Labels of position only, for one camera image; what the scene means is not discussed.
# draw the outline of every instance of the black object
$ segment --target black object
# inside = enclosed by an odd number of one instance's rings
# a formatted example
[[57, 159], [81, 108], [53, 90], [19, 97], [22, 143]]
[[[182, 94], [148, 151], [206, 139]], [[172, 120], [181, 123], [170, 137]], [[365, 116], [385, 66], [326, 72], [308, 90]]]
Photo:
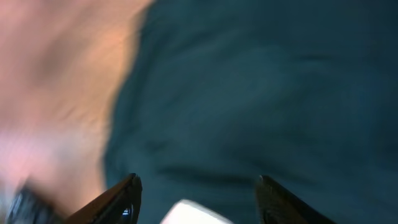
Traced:
[[263, 224], [334, 224], [268, 176], [261, 176], [256, 197]]
[[88, 205], [63, 219], [52, 206], [25, 186], [15, 197], [6, 224], [136, 224], [141, 206], [141, 180], [130, 174]]

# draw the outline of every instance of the cloth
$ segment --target cloth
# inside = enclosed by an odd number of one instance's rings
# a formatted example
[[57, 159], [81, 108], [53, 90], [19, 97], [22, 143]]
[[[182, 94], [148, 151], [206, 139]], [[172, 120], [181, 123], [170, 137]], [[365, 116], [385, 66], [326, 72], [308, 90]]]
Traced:
[[192, 200], [258, 223], [269, 175], [337, 223], [398, 223], [398, 2], [158, 0], [121, 88], [109, 187], [140, 224]]

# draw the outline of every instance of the brown surface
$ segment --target brown surface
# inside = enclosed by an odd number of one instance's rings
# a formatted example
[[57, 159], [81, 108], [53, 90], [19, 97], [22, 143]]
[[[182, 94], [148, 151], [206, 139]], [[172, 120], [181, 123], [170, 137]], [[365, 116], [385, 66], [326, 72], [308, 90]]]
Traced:
[[110, 105], [148, 0], [0, 0], [0, 181], [69, 212], [103, 191]]

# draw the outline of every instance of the dark green cloth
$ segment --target dark green cloth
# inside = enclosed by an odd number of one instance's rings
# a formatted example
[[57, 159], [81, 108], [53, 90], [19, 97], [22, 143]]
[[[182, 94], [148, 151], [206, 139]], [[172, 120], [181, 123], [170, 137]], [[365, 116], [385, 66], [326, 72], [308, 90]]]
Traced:
[[393, 0], [159, 0], [121, 88], [109, 187], [142, 177], [140, 224], [182, 198], [258, 223], [269, 175], [338, 223], [398, 223]]

